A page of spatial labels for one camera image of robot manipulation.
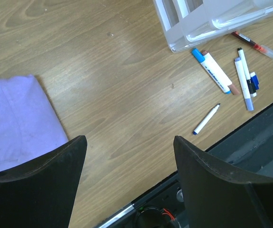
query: cloth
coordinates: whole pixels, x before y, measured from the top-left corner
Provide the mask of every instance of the cloth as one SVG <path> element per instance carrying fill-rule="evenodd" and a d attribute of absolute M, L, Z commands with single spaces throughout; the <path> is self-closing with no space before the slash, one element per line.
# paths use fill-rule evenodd
<path fill-rule="evenodd" d="M 34 76 L 0 79 L 0 171 L 30 161 L 67 141 Z"/>

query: clear plastic organizer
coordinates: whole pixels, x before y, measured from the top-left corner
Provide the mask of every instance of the clear plastic organizer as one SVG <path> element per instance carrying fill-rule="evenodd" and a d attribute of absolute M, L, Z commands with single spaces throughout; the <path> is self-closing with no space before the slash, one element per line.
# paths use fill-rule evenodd
<path fill-rule="evenodd" d="M 273 14 L 273 0 L 153 0 L 169 48 L 183 51 Z"/>

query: transparent pen cap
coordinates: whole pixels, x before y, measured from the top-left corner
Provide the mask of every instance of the transparent pen cap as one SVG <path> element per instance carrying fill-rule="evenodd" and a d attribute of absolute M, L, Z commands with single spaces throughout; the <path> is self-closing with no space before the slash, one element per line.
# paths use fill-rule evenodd
<path fill-rule="evenodd" d="M 268 56 L 269 58 L 273 58 L 273 50 L 271 50 L 270 48 L 261 45 L 261 49 L 259 50 L 259 52 L 261 52 L 262 54 Z"/>

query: wooden table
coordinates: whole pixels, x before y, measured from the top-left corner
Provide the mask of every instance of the wooden table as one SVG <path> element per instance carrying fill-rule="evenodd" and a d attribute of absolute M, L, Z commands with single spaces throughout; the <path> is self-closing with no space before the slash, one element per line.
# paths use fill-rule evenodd
<path fill-rule="evenodd" d="M 242 32 L 273 49 L 273 17 Z M 175 135 L 206 149 L 273 102 L 273 60 L 231 35 L 199 48 L 239 87 L 240 46 L 260 79 L 255 112 L 189 51 L 170 52 L 152 0 L 0 0 L 0 78 L 36 75 L 69 138 L 88 139 L 70 227 L 93 227 L 174 172 Z"/>

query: lavender towel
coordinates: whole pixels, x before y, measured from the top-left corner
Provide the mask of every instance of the lavender towel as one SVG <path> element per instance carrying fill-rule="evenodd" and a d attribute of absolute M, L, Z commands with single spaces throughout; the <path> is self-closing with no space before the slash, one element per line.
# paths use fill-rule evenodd
<path fill-rule="evenodd" d="M 0 79 L 0 171 L 30 161 L 67 141 L 34 76 Z"/>

